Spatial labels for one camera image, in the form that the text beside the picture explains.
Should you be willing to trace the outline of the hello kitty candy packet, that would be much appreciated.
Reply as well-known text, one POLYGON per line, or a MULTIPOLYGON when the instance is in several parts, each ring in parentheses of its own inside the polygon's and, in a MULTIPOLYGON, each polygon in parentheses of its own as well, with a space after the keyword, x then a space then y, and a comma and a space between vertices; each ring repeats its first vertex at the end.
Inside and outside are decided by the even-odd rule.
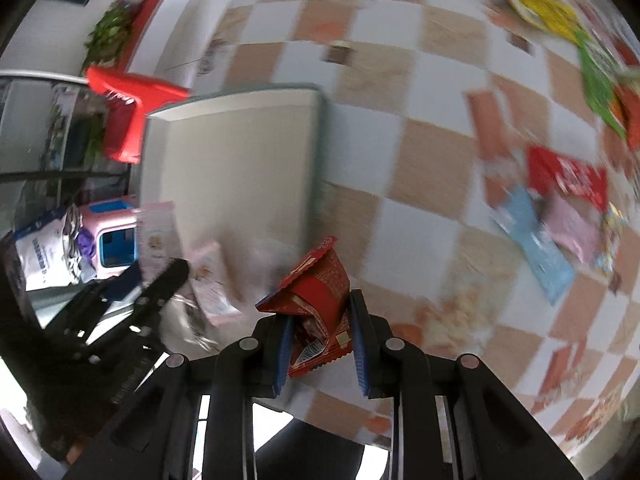
POLYGON ((614 273, 615 260, 626 224, 627 220, 620 208, 609 203, 602 218, 600 243, 593 260, 596 270, 606 278, 610 278, 614 273))

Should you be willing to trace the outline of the green snack packet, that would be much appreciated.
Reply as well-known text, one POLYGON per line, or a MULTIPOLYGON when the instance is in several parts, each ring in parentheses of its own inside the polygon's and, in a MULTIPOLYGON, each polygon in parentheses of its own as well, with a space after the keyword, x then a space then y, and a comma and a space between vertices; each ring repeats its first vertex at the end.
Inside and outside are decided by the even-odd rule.
POLYGON ((583 29, 576 32, 582 90, 594 114, 610 127, 622 140, 626 140, 624 114, 614 89, 616 70, 620 67, 607 48, 583 29))

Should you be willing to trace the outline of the green potted plant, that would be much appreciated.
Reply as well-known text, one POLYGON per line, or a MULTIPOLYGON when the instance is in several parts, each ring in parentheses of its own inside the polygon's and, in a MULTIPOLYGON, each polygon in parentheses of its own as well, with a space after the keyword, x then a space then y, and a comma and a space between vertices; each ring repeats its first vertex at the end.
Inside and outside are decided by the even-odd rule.
POLYGON ((130 40, 133 24, 134 7, 126 0, 114 0, 89 32, 81 73, 90 66, 115 66, 130 40))

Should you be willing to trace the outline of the pink cookie snack packet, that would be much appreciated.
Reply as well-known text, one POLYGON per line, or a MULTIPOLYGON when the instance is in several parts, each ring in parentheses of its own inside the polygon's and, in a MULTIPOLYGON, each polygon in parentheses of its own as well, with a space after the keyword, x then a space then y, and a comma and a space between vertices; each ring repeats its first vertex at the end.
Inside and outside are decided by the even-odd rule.
POLYGON ((204 244, 190 253, 188 263, 192 292, 206 320, 213 326, 239 321, 244 314, 239 309, 221 244, 216 240, 204 244))

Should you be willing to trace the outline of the yellow snack packet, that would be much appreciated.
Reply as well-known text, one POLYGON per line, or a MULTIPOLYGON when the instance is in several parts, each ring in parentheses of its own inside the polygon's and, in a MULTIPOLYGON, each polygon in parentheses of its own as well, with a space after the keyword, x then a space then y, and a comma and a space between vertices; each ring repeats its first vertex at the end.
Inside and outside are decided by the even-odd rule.
POLYGON ((518 16, 536 29, 579 44, 584 32, 577 12, 561 0, 508 0, 518 16))

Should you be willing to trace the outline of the red wafer packet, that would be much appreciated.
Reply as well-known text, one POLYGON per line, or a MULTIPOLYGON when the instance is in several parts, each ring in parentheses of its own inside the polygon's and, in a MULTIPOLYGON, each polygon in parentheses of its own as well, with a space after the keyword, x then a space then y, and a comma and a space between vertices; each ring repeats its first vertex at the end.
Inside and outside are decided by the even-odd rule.
POLYGON ((588 200, 599 212, 608 206, 608 174, 603 166, 530 146, 526 153, 528 188, 541 196, 555 191, 588 200))

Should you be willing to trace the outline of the red plastic stool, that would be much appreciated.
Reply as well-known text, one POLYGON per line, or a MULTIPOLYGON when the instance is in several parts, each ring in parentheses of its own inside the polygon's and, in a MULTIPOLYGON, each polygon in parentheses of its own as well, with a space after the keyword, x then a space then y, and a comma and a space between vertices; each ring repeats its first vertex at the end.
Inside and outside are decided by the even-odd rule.
POLYGON ((146 116, 190 96, 187 88, 114 67, 90 66, 86 77, 89 88, 107 99, 103 153, 125 164, 140 162, 146 116))

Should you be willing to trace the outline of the small red snack packet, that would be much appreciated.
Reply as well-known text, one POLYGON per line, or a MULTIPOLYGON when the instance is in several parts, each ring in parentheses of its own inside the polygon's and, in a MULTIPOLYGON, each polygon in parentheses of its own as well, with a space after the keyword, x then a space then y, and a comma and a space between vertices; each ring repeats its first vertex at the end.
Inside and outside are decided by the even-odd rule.
POLYGON ((623 110, 628 148, 638 152, 640 148, 639 87, 635 84, 618 84, 615 87, 615 93, 623 110))

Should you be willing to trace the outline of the pink wafer packet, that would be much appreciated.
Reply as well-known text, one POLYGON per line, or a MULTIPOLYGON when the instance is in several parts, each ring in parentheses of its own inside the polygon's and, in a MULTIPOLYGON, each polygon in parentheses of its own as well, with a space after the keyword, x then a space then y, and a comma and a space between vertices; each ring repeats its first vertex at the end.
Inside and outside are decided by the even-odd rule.
POLYGON ((582 264, 589 266, 592 263, 600 232, 559 194, 549 197, 541 223, 556 244, 571 252, 582 264))

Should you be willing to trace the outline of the white plastic bag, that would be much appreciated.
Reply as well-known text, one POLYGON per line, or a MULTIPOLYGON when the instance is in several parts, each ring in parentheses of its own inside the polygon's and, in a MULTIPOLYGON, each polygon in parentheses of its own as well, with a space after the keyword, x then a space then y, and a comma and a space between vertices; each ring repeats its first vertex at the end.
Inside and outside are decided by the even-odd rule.
POLYGON ((15 245, 28 292, 96 278, 96 238, 76 205, 47 211, 15 234, 15 245))

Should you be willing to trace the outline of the light blue wafer packet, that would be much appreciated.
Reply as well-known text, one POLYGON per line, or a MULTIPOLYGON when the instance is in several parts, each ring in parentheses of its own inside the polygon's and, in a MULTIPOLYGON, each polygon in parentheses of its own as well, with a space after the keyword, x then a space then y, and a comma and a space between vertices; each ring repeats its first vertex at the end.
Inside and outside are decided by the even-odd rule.
POLYGON ((515 185, 492 218, 521 248, 544 296, 554 306, 572 287, 575 270, 538 220, 532 196, 515 185))

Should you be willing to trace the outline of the pink blue plastic stool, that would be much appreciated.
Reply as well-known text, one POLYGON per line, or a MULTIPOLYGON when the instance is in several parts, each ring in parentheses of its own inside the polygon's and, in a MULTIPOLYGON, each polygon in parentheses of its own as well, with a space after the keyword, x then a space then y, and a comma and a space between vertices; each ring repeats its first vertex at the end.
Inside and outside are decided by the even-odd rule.
POLYGON ((130 196, 80 206, 79 211, 82 226, 96 241, 91 264, 98 280, 121 274, 137 260, 137 214, 130 196))

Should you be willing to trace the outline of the white tray box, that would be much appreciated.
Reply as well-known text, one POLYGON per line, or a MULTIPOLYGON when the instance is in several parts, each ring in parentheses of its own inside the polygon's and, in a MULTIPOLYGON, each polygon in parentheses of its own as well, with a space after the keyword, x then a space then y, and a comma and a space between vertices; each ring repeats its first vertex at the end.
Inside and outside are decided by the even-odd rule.
POLYGON ((240 270, 258 244, 311 246, 328 101, 314 84, 196 96, 148 115, 141 205, 171 203, 185 254, 216 240, 240 270))

